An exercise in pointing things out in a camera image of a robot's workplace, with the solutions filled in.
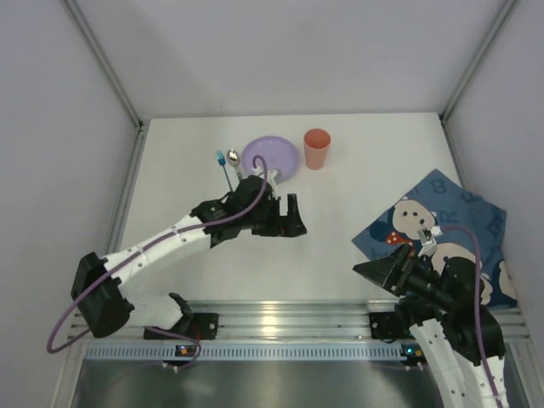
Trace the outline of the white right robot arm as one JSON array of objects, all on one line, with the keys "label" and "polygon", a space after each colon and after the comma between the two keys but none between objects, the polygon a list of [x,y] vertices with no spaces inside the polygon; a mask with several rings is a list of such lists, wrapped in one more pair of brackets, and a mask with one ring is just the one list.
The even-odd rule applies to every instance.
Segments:
[{"label": "white right robot arm", "polygon": [[353,270],[399,299],[394,312],[422,350],[445,407],[509,405],[502,329],[480,302],[474,262],[451,258],[437,271],[429,256],[403,244]]}]

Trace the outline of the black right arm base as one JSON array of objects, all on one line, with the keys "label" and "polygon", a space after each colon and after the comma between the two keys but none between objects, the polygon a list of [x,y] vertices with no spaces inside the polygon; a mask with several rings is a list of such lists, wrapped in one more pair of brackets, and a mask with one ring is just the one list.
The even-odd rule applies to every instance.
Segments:
[{"label": "black right arm base", "polygon": [[394,343],[411,337],[405,323],[395,312],[371,312],[368,317],[372,339]]}]

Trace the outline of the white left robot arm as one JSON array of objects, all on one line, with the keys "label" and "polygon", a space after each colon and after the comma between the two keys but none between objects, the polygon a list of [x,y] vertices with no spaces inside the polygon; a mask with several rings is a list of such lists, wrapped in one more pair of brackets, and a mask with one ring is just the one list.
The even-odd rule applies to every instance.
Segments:
[{"label": "white left robot arm", "polygon": [[176,224],[149,240],[99,258],[84,256],[77,268],[71,295],[96,338],[108,337],[123,327],[143,327],[145,337],[168,333],[184,335],[194,313],[177,293],[151,295],[137,292],[139,284],[194,253],[235,239],[243,230],[263,237],[295,238],[307,229],[298,198],[287,197],[287,212],[270,183],[258,176],[243,179],[235,191],[204,201]]}]

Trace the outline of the purple plastic plate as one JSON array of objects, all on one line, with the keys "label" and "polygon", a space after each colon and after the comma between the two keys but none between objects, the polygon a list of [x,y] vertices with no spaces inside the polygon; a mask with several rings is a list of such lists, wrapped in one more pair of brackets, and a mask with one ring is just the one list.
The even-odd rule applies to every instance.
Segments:
[{"label": "purple plastic plate", "polygon": [[276,170],[276,182],[287,181],[298,170],[299,153],[295,145],[279,136],[263,136],[251,141],[241,153],[241,165],[245,175],[252,172],[252,159],[262,156],[269,170]]}]

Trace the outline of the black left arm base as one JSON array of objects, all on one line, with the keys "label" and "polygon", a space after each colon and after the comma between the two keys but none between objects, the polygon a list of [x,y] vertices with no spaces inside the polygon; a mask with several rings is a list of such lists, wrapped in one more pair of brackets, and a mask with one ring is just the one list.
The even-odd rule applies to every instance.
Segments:
[{"label": "black left arm base", "polygon": [[184,316],[172,329],[163,329],[165,334],[144,329],[145,340],[174,339],[173,334],[188,337],[197,341],[214,340],[218,333],[219,314],[194,313],[191,318]]}]

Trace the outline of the blue cartoon placemat cloth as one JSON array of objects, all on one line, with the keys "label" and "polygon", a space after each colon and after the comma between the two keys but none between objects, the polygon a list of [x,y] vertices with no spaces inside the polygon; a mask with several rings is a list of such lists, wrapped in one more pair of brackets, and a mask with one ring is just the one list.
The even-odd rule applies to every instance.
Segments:
[{"label": "blue cartoon placemat cloth", "polygon": [[490,308],[510,309],[518,305],[516,292],[502,254],[507,213],[454,183],[435,169],[352,242],[371,261],[384,258],[401,244],[422,249],[418,231],[451,227],[437,238],[430,256],[433,269],[441,273],[451,258],[476,260],[475,245],[464,227],[477,238],[480,250],[481,303]]}]

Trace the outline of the orange plastic cup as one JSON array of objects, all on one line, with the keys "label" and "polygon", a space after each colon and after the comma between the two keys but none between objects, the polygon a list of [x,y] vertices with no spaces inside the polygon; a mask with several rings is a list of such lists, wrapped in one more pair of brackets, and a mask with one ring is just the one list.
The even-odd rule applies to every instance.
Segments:
[{"label": "orange plastic cup", "polygon": [[310,129],[303,136],[304,155],[307,168],[319,170],[324,166],[331,140],[331,135],[320,128]]}]

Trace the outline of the blue handled fork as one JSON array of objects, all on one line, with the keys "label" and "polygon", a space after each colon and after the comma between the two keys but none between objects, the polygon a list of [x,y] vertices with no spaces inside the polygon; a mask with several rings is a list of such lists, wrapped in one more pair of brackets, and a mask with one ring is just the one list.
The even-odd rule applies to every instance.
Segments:
[{"label": "blue handled fork", "polygon": [[224,156],[224,153],[221,150],[217,150],[217,161],[219,166],[222,168],[224,172],[224,176],[226,178],[227,184],[229,186],[229,190],[233,191],[232,183],[230,181],[230,176],[228,175],[227,169],[226,169],[226,158]]}]

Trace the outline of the green handled metal spoon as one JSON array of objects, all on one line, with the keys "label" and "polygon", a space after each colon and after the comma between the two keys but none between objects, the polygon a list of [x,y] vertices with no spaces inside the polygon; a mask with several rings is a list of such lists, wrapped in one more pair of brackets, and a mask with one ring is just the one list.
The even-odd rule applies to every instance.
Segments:
[{"label": "green handled metal spoon", "polygon": [[241,159],[236,150],[229,149],[227,151],[227,162],[235,169],[237,178],[242,181],[244,176],[241,171]]}]

